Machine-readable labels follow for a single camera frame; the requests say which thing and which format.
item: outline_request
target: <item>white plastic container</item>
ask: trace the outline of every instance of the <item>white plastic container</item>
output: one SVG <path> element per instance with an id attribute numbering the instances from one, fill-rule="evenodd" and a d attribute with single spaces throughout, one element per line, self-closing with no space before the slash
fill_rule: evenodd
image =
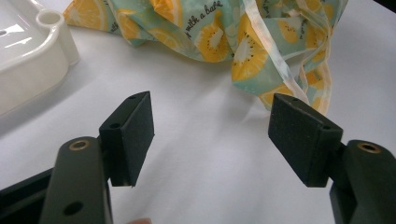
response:
<path id="1" fill-rule="evenodd" d="M 56 86 L 78 59 L 60 12 L 35 0 L 0 1 L 0 115 Z"/>

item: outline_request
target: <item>brass screw hole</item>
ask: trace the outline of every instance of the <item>brass screw hole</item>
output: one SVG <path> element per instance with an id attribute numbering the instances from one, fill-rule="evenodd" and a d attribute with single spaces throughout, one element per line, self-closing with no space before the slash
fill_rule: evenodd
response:
<path id="1" fill-rule="evenodd" d="M 87 148 L 89 145 L 90 145 L 90 141 L 88 141 L 88 140 L 78 140 L 78 141 L 72 143 L 69 146 L 69 149 L 73 150 L 73 151 L 78 151 L 78 150 Z"/>
<path id="2" fill-rule="evenodd" d="M 379 147 L 372 145 L 372 144 L 360 143 L 360 144 L 358 144 L 358 147 L 361 150 L 369 152 L 369 153 L 374 153 L 374 154 L 381 153 L 381 149 Z"/>

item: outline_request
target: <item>kiwi print fabric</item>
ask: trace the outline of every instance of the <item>kiwi print fabric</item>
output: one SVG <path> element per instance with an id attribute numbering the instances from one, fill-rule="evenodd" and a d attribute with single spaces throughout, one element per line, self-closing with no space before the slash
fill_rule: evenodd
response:
<path id="1" fill-rule="evenodd" d="M 276 92 L 326 113 L 330 38 L 347 0 L 74 0 L 68 24 L 160 41 L 194 60 L 231 61 L 233 84 L 267 109 Z M 298 74 L 285 60 L 302 56 Z"/>

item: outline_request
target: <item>clamp jaw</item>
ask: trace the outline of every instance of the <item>clamp jaw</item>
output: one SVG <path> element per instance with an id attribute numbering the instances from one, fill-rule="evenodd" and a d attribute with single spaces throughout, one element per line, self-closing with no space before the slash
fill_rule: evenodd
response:
<path id="1" fill-rule="evenodd" d="M 396 160 L 377 144 L 341 143 L 343 130 L 304 102 L 275 94 L 268 135 L 309 188 L 326 187 L 337 224 L 396 221 Z"/>
<path id="2" fill-rule="evenodd" d="M 99 137 L 64 143 L 53 169 L 0 191 L 0 222 L 112 223 L 112 186 L 135 186 L 154 136 L 149 92 L 128 97 Z"/>

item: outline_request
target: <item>white table surface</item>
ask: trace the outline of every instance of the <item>white table surface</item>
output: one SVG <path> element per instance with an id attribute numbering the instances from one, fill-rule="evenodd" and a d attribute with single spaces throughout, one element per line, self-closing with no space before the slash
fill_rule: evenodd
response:
<path id="1" fill-rule="evenodd" d="M 59 11 L 70 0 L 42 0 Z M 157 43 L 71 27 L 81 60 L 50 94 L 0 117 L 0 189 L 53 166 L 59 146 L 151 91 L 155 137 L 137 186 L 112 188 L 115 223 L 334 223 L 326 189 L 306 188 L 267 135 L 269 112 L 232 85 L 231 63 L 200 63 Z M 332 38 L 328 118 L 343 143 L 396 155 L 396 14 L 349 0 Z"/>

